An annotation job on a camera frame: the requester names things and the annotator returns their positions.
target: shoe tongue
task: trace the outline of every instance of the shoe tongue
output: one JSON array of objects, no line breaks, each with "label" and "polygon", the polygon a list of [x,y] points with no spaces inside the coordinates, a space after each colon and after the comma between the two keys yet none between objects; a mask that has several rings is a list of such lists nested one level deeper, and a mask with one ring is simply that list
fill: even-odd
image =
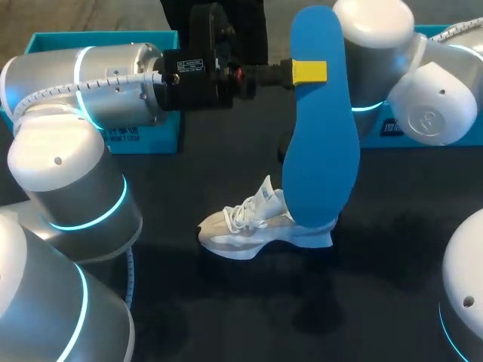
[{"label": "shoe tongue", "polygon": [[268,220],[284,213],[284,205],[275,195],[270,182],[270,175],[265,178],[262,186],[251,199],[253,220]]}]

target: robot logo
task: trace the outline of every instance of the robot logo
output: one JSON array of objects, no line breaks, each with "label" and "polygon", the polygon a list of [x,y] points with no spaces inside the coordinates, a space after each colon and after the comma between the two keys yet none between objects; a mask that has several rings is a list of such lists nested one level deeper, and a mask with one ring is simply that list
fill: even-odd
[{"label": "robot logo", "polygon": [[408,114],[408,123],[414,132],[427,137],[439,135],[445,128],[445,119],[436,109],[414,107]]}]

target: white sneaker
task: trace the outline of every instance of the white sneaker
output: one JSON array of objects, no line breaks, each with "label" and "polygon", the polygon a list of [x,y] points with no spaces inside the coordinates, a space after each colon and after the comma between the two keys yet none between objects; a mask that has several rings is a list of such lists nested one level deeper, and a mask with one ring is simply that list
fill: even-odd
[{"label": "white sneaker", "polygon": [[336,222],[334,219],[314,229],[297,225],[287,210],[283,191],[274,191],[270,176],[267,176],[255,196],[206,218],[199,225],[198,238],[212,253],[247,260],[274,240],[287,241],[298,247],[330,247],[331,230]]}]

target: table surface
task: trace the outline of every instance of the table surface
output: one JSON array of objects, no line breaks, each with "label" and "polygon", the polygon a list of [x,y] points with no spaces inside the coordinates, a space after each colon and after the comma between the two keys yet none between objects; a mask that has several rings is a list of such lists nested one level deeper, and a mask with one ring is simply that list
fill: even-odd
[{"label": "table surface", "polygon": [[[200,247],[196,226],[281,184],[276,148],[293,127],[293,94],[264,89],[231,110],[194,112],[177,155],[118,155],[144,216],[134,245],[134,362],[458,361],[438,319],[441,261],[483,207],[483,149],[364,150],[334,247],[268,245],[251,261]],[[0,204],[26,196],[7,169]],[[125,282],[125,261],[110,270]]]}]

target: white shoelace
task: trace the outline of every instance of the white shoelace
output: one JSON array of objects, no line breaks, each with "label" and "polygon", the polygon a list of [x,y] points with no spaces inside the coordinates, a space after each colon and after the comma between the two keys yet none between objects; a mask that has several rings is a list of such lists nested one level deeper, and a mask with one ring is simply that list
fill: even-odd
[{"label": "white shoelace", "polygon": [[[251,201],[253,198],[254,196],[247,198],[241,203],[241,205],[236,205],[234,208],[223,208],[223,215],[225,216],[226,226],[231,233],[237,234],[240,232],[240,230],[246,227],[248,227],[249,229],[253,229],[266,226],[263,225],[265,220],[252,220],[254,210],[252,210],[251,208]],[[245,213],[250,213],[248,219],[245,219]]]}]

